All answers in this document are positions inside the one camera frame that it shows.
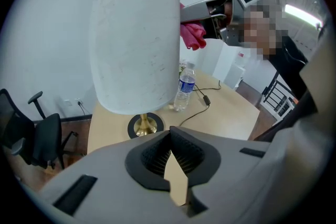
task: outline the power outlet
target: power outlet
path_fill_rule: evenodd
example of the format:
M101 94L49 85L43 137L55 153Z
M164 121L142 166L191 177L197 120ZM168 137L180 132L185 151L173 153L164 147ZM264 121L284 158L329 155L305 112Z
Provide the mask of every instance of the power outlet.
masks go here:
M78 104L78 102L79 102L80 104L83 104L83 101L82 101L80 98L75 98L75 102L76 102L76 104Z
M66 106L72 106L72 103L71 103L70 100L64 100L64 104L65 104Z

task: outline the water bottle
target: water bottle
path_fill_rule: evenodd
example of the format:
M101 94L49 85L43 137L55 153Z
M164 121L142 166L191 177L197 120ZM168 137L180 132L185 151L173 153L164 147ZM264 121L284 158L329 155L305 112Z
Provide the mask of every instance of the water bottle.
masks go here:
M179 89L174 101L174 110L176 111L185 110L189 103L189 98L196 82L194 67L195 65L193 63L188 62L186 68L180 75Z

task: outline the white lamp shade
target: white lamp shade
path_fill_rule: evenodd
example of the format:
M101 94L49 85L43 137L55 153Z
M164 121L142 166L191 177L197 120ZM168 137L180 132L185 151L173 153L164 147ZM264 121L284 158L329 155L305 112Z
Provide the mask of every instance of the white lamp shade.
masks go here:
M89 53L97 98L107 110L163 107L178 88L180 0L94 0Z

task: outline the wooden table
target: wooden table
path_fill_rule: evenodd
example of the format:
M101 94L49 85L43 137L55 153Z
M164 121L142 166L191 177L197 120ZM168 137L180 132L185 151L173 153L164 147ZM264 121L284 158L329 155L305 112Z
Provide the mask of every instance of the wooden table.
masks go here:
M218 88L218 80L199 70L196 71L196 82L200 89ZM247 140L257 121L259 110L231 88L224 84L221 86L220 90L202 91L211 101L209 109L189 119L182 127L222 137ZM163 120L165 130L169 130L170 126L179 126L183 120L205 108L202 94L194 91L185 111L176 112L172 104L169 104L154 113ZM111 113L97 103L91 119L88 153L129 140L127 126L133 116ZM168 160L164 178L171 183L172 199L178 205L184 204L187 178L173 155Z

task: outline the floor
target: floor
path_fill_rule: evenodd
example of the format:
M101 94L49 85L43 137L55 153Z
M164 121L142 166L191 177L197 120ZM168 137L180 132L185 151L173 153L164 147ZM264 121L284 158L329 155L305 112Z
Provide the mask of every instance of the floor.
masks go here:
M251 86L241 82L236 91L260 110L256 125L254 126L254 129L252 130L249 137L249 140L253 140L257 136L261 135L264 131L269 129L276 120L266 109L264 109L263 106L259 105L261 94ZM90 120L62 123L62 139L64 139L70 131L78 133L78 137L72 136L70 138L65 150L86 153L89 129ZM58 161L55 161L56 167L54 170L52 170L50 167L43 169L41 167L27 165L20 156L11 155L7 149L4 149L4 151L15 175L21 180L22 183L35 191L39 191L45 183L47 183L61 171L61 167ZM64 155L65 167L70 166L80 158L80 156Z

